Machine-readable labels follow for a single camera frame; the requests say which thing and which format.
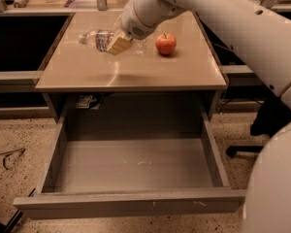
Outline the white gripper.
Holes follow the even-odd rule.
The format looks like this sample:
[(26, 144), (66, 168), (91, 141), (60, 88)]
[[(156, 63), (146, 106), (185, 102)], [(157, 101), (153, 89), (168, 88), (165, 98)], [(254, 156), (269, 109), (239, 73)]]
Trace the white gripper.
[(107, 53), (118, 55), (131, 48), (133, 38), (142, 40), (154, 32), (154, 27), (145, 25), (138, 18), (135, 11), (135, 1), (130, 0), (124, 6), (121, 16), (118, 16), (113, 24), (113, 30), (116, 31), (108, 45)]

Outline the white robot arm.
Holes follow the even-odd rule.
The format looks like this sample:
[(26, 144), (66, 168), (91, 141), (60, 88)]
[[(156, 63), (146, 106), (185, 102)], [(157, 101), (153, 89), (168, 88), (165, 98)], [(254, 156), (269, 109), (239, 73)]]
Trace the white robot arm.
[[(291, 110), (291, 20), (249, 0), (130, 0), (108, 51), (127, 50), (164, 20), (192, 12)], [(242, 233), (291, 233), (291, 123), (263, 147), (252, 169)]]

